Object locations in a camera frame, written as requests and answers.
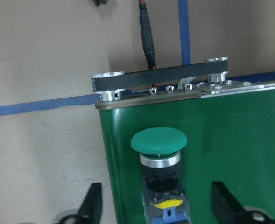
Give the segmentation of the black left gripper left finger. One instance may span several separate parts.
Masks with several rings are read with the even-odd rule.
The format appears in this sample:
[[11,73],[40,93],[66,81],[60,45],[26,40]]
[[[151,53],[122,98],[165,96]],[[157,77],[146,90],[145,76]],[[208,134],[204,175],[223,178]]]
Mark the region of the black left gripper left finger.
[[102,217],[102,184],[92,183],[78,210],[80,224],[99,224]]

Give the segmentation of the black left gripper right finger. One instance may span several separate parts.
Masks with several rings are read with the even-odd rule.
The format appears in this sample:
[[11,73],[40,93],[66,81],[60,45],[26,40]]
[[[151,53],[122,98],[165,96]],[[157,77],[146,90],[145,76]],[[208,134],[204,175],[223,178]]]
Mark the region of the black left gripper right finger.
[[245,213],[239,201],[220,181],[211,184],[211,209],[219,224],[238,224]]

